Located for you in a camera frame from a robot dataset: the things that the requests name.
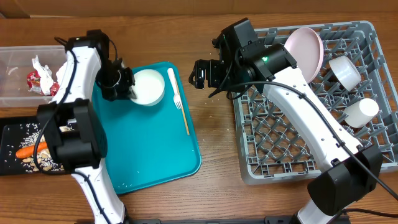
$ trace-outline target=white fork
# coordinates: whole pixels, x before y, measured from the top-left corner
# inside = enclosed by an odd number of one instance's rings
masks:
[[[175,81],[175,74],[172,68],[167,69],[167,74],[169,75],[169,80],[172,83],[173,91],[174,91],[174,104],[177,109],[182,108],[181,96],[177,92],[177,82]]]

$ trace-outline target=gray dish rack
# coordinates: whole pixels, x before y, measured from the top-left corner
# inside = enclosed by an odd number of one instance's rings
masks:
[[[310,84],[338,122],[364,146],[377,144],[383,155],[381,171],[398,170],[397,92],[374,26],[368,21],[256,29],[266,47],[284,44],[300,27],[309,27],[323,41],[322,68]],[[333,79],[329,60],[347,56],[362,81],[347,91]],[[378,115],[361,129],[344,124],[344,109],[363,99],[377,101]],[[253,86],[234,100],[236,142],[241,176],[247,184],[311,179],[320,175],[311,152],[284,114]]]

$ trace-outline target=carrot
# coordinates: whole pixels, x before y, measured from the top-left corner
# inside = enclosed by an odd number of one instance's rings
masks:
[[[25,159],[26,157],[32,156],[33,155],[33,150],[34,150],[34,145],[33,146],[27,146],[23,147],[22,149],[18,150],[16,153],[16,156],[18,159]],[[44,150],[48,148],[46,142],[40,142],[39,146],[37,147],[37,152],[40,152],[41,150]]]

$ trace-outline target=chopstick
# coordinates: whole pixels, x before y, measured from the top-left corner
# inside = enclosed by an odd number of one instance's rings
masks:
[[[180,94],[180,87],[178,86],[178,82],[177,79],[175,80],[176,84],[177,84],[177,93],[181,96]],[[184,122],[185,122],[185,128],[187,129],[187,135],[189,135],[189,129],[188,129],[188,123],[187,123],[187,119],[185,117],[185,112],[184,112],[184,107],[181,107],[182,110],[182,116],[184,117]]]

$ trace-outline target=teal tray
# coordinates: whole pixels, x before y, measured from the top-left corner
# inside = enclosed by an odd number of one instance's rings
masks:
[[[185,109],[190,135],[182,111],[173,101],[174,92],[167,75],[173,68]],[[117,194],[151,187],[196,173],[201,165],[200,150],[178,70],[160,62],[139,68],[154,69],[163,75],[165,95],[155,106],[141,106],[130,100],[106,101],[101,90],[93,90],[94,109],[108,139],[106,168]]]

